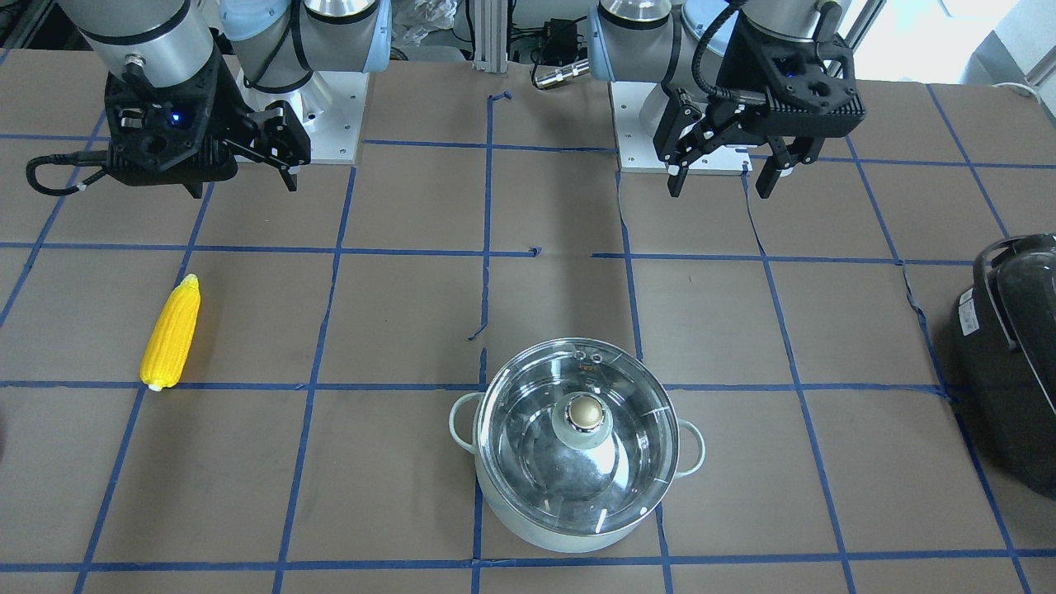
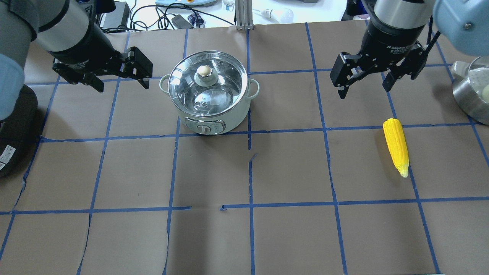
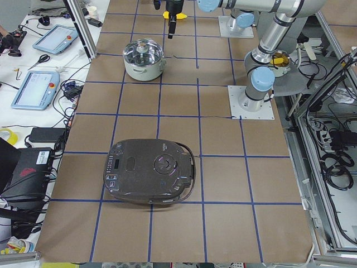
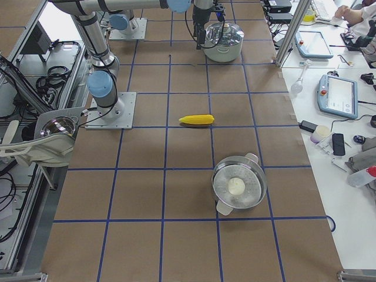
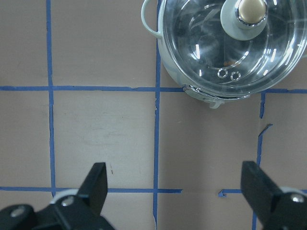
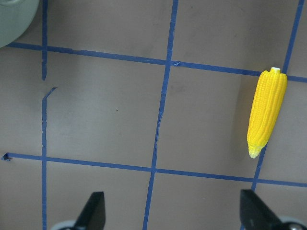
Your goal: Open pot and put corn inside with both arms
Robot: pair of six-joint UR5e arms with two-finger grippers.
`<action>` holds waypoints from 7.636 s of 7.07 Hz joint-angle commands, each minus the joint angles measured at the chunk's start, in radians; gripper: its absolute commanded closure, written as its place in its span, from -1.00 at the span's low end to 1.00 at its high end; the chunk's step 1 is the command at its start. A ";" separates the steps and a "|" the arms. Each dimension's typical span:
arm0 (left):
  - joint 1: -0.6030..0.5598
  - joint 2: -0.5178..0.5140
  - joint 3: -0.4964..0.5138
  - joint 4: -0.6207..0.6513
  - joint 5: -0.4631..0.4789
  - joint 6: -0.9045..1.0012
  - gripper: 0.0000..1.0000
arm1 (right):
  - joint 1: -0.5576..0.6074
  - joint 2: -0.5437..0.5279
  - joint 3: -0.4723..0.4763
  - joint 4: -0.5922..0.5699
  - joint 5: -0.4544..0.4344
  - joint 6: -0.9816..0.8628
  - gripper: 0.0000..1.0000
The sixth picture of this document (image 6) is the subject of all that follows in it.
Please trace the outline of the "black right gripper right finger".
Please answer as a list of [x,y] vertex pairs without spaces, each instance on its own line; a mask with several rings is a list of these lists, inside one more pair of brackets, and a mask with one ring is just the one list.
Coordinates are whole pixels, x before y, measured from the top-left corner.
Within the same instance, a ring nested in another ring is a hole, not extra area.
[[288,226],[271,211],[253,190],[240,191],[240,221],[246,230],[287,230]]

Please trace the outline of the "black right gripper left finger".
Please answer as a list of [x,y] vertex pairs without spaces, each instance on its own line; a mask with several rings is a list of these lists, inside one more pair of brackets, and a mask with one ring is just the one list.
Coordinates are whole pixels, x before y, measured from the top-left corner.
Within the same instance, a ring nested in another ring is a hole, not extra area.
[[103,230],[106,224],[104,192],[93,192],[78,216],[75,230]]

